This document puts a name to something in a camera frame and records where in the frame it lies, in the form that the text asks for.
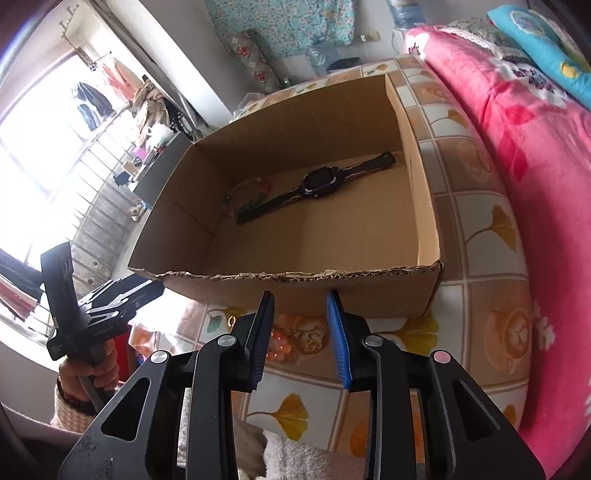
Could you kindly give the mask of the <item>left hand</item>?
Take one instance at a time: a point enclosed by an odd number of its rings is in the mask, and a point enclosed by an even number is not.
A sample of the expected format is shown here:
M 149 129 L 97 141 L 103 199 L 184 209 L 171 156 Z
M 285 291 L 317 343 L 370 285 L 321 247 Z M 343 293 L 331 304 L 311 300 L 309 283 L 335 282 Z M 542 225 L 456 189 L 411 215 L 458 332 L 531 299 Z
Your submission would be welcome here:
M 66 358 L 59 365 L 59 382 L 63 393 L 69 399 L 81 402 L 89 402 L 90 398 L 85 392 L 81 378 L 93 377 L 94 387 L 105 391 L 114 390 L 119 382 L 119 366 L 117 364 L 117 351 L 113 340 L 103 344 L 105 357 L 96 366 L 91 366 L 78 359 Z

